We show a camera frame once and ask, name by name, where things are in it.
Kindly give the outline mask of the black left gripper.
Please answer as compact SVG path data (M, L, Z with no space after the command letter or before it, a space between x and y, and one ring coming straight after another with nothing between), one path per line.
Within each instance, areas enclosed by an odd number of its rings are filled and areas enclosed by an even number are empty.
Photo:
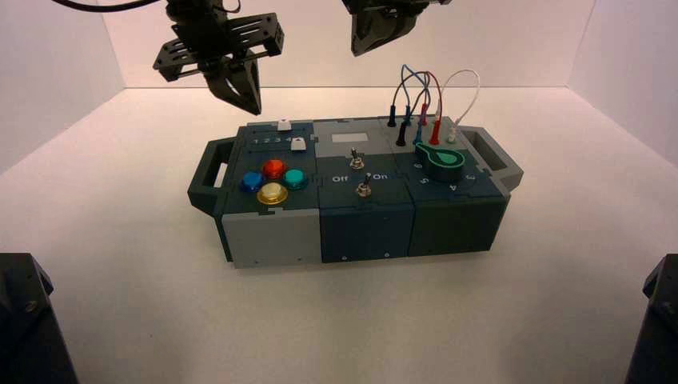
M257 60L281 54L284 32L275 13L241 18L229 13L221 1L167 2L177 38L162 45L154 69L168 82L200 71L214 97L259 115ZM214 74L220 70L233 73Z

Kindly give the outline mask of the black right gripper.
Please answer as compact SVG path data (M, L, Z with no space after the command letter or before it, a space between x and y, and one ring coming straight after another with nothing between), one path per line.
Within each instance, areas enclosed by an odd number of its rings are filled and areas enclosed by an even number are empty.
M353 14L353 56L361 56L405 36L416 25L419 14L431 4L446 6L450 3L451 0L343 0L344 7ZM362 13L372 11L381 11L382 20L377 13Z

